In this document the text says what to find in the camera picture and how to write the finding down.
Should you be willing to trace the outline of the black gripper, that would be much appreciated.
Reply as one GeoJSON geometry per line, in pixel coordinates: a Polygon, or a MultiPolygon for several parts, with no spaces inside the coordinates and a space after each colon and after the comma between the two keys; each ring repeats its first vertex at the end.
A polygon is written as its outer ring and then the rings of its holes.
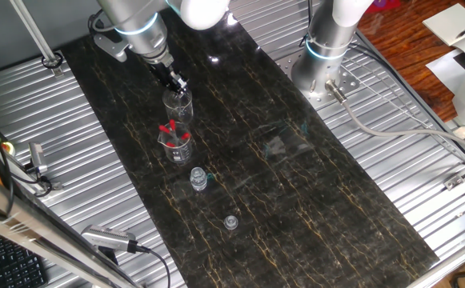
{"type": "Polygon", "coordinates": [[[187,92],[187,80],[181,74],[175,73],[171,65],[165,66],[162,62],[150,64],[150,71],[170,92],[187,92]]]}

